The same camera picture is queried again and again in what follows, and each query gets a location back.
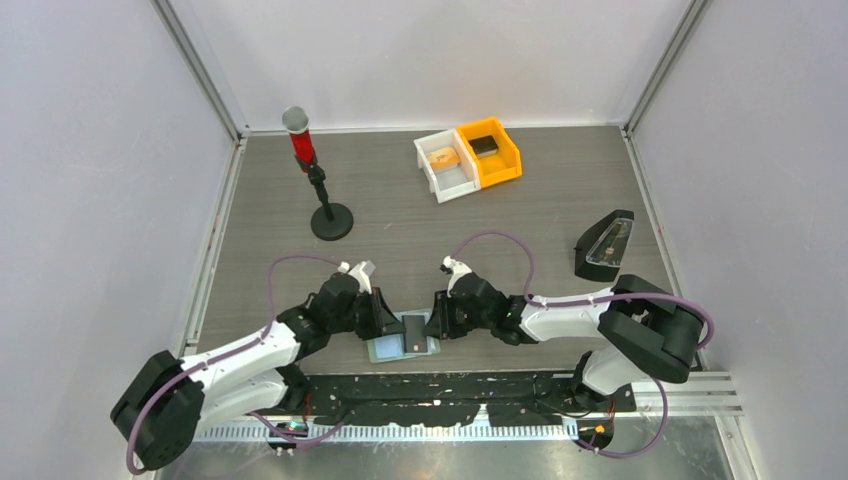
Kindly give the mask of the green card holder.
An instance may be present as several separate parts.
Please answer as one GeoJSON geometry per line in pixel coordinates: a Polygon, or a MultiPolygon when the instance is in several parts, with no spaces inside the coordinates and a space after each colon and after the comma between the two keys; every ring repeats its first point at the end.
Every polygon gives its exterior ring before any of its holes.
{"type": "MultiPolygon", "coordinates": [[[[431,313],[425,310],[412,310],[401,312],[399,320],[403,323],[403,315],[424,315],[427,321],[430,319],[431,313]]],[[[423,355],[409,355],[404,353],[403,349],[404,334],[389,335],[380,337],[366,342],[369,360],[373,364],[386,363],[392,361],[406,360],[418,357],[425,357],[437,354],[441,351],[440,341],[437,338],[428,337],[429,352],[423,355]]]]}

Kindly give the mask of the black VIP credit card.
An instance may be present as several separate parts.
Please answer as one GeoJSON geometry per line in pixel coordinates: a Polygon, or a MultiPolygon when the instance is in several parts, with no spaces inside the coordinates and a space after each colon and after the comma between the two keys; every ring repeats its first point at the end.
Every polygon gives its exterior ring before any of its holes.
{"type": "Polygon", "coordinates": [[[428,337],[424,334],[427,317],[424,315],[403,315],[405,327],[403,349],[405,354],[423,355],[429,352],[428,337]]]}

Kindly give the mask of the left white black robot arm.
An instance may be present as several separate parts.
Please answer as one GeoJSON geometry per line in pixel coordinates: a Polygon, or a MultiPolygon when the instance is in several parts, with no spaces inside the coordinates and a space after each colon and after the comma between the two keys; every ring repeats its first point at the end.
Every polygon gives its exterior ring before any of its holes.
{"type": "Polygon", "coordinates": [[[274,312],[263,329],[222,347],[177,358],[153,354],[110,412],[139,475],[176,460],[195,435],[240,415],[276,407],[298,412],[307,398],[296,362],[339,333],[362,340],[402,334],[404,325],[363,273],[332,274],[318,292],[274,312]]]}

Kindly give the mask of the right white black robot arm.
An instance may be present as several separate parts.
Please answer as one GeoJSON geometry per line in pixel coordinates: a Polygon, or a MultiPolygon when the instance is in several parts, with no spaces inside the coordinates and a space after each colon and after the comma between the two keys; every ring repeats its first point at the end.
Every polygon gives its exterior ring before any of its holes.
{"type": "Polygon", "coordinates": [[[631,274],[606,289],[567,297],[506,295],[475,273],[436,293],[424,335],[456,339],[485,329],[518,346],[559,338],[603,339],[585,353],[570,385],[574,403],[596,410],[620,387],[652,378],[687,381],[709,323],[680,297],[631,274]]]}

